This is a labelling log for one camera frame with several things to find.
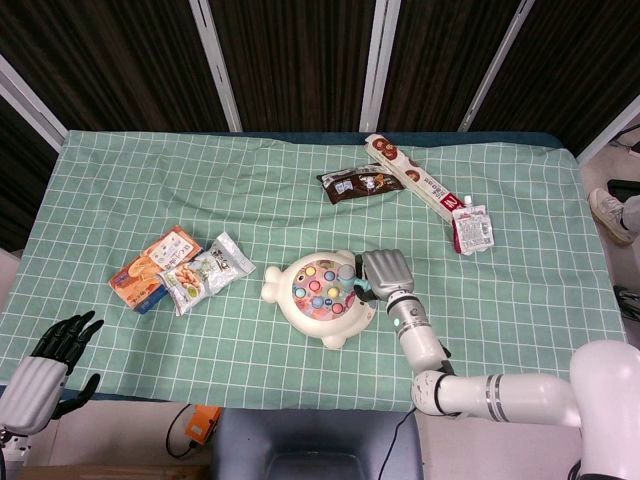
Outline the red and white spout pouch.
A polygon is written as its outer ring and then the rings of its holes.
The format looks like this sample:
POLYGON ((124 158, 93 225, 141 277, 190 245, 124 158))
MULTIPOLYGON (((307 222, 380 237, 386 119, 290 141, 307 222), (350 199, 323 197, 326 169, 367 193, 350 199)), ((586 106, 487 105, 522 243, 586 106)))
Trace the red and white spout pouch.
POLYGON ((494 246, 491 218, 485 205, 475 205, 472 197, 464 197, 463 206, 452 212, 454 250, 470 256, 494 246))

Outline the blue-grey robot base seat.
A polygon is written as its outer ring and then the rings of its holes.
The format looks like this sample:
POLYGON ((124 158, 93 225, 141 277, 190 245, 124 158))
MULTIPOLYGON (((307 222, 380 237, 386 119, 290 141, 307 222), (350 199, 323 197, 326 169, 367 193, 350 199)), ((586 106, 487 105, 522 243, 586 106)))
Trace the blue-grey robot base seat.
POLYGON ((211 451, 212 480, 424 480, 407 413, 229 408, 211 451))

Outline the black flat floor object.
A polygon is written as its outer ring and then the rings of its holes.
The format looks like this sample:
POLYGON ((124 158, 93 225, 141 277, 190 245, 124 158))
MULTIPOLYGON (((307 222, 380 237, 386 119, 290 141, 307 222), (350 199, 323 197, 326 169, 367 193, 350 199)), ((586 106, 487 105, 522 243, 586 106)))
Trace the black flat floor object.
POLYGON ((611 179, 607 182, 608 193, 624 203, 629 198, 640 196, 640 181, 611 179))

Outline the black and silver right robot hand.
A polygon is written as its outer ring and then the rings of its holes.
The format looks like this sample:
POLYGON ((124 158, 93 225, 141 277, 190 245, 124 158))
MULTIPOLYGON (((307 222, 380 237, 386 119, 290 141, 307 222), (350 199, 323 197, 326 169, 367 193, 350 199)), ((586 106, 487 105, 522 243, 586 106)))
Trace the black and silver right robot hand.
POLYGON ((353 289, 364 302, 388 301, 398 292, 414 291, 414 278, 398 249, 372 250, 356 255, 355 272, 353 289))

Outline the long white and red box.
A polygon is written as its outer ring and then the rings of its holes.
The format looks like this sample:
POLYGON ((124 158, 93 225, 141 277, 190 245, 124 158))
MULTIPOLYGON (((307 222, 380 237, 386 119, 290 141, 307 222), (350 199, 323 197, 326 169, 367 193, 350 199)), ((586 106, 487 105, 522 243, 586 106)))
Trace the long white and red box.
POLYGON ((408 190, 417 195, 445 222, 452 221, 452 212, 464 204, 438 180, 421 168, 409 156, 384 136, 371 134, 365 139, 367 154, 408 190))

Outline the white partition post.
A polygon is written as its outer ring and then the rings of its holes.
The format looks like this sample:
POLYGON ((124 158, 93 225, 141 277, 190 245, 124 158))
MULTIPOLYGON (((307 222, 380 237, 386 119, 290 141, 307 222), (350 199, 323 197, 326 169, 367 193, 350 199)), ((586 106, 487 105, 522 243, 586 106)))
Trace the white partition post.
POLYGON ((61 151, 68 129, 2 54, 0 95, 56 152, 61 151))
POLYGON ((576 157, 580 166, 598 154, 613 137, 640 115, 640 94, 624 108, 576 157))
POLYGON ((243 132, 210 2, 209 0, 189 0, 189 5, 229 131, 243 132))
POLYGON ((502 40, 462 118, 458 132, 468 132, 536 0, 520 0, 502 40))
POLYGON ((376 0, 371 29, 359 131, 374 133, 384 98, 402 0, 376 0))

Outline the white sneaker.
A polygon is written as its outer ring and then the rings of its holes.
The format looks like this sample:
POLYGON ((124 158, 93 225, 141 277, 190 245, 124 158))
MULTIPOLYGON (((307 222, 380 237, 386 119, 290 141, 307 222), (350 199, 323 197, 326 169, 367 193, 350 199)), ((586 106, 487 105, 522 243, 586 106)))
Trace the white sneaker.
POLYGON ((588 203, 594 219, 605 228, 615 243, 629 245, 635 240, 635 234, 622 225, 622 202, 604 189, 596 188, 589 193, 588 203))

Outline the orange device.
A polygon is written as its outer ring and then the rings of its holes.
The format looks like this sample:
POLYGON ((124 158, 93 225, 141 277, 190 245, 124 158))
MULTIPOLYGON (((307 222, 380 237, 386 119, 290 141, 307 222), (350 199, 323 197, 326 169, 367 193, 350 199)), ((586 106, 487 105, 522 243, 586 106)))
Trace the orange device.
POLYGON ((216 429, 223 408, 197 404, 189 420, 185 433, 191 441, 205 445, 216 429))

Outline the brown cardboard box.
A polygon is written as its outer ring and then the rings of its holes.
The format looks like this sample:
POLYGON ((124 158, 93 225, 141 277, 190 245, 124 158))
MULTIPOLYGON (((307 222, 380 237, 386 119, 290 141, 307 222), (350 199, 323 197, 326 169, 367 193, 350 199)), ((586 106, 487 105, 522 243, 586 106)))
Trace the brown cardboard box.
POLYGON ((205 465, 32 466, 18 480, 210 480, 210 473, 205 465))

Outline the orange and blue biscuit box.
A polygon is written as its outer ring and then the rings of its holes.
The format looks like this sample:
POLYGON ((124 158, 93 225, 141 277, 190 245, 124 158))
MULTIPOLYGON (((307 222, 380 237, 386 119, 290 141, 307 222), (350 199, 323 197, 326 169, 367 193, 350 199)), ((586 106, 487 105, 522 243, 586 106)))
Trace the orange and blue biscuit box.
POLYGON ((116 273, 109 285, 130 309, 145 314, 167 294, 160 274, 202 251, 181 226, 174 226, 116 273))

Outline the brown snack packet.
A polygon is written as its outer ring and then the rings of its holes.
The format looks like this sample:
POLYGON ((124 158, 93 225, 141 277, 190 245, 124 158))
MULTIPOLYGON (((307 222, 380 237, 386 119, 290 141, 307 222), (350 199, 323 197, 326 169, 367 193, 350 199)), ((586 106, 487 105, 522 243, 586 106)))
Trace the brown snack packet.
POLYGON ((316 179, 333 205, 346 200, 405 189, 402 183, 379 163, 319 174, 316 179))

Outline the white whack-a-mole toy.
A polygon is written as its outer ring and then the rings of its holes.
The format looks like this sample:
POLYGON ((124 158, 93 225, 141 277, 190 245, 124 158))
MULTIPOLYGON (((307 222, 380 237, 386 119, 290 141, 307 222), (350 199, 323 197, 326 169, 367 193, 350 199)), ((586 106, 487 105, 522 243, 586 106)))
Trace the white whack-a-mole toy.
POLYGON ((266 268, 261 298, 276 303, 286 320, 301 333, 322 341, 331 350, 366 329, 376 312, 373 302, 361 301, 338 280, 342 265, 355 268, 349 251, 317 252, 281 270, 266 268))

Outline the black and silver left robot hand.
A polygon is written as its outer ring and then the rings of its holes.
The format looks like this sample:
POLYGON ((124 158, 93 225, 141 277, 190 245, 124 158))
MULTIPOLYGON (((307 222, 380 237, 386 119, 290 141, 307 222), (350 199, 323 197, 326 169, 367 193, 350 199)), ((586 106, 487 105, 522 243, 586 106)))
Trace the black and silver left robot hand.
POLYGON ((93 335, 104 325, 89 311, 52 325, 30 355, 21 360, 0 395, 0 430, 31 436, 52 420, 83 407, 96 392, 101 376, 91 375, 70 399, 62 394, 93 335))

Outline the light blue toy hammer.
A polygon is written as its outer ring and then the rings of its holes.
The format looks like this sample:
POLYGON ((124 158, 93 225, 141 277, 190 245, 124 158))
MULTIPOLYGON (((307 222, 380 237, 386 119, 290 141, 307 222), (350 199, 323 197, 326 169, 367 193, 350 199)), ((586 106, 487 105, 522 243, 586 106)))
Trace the light blue toy hammer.
POLYGON ((338 280, 347 291, 368 292, 371 289, 369 282, 358 277, 356 269, 351 265, 342 265, 338 269, 338 280))

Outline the green checkered tablecloth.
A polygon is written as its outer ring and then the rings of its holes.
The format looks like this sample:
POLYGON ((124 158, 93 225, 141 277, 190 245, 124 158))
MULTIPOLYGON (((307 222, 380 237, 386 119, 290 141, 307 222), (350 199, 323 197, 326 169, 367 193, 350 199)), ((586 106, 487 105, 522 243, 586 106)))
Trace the green checkered tablecloth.
POLYGON ((459 375, 566 377, 573 352, 625 339, 578 164, 564 148, 489 141, 400 149, 485 205, 495 243, 455 252, 410 191, 332 204, 324 172, 368 162, 362 140, 74 131, 0 313, 0 390, 56 321, 104 320, 68 387, 247 408, 406 411, 412 373, 384 310, 337 351, 296 331, 260 290, 268 266, 318 251, 400 249, 459 375), (200 245, 229 234, 254 272, 177 316, 131 310, 110 279, 173 226, 200 245))

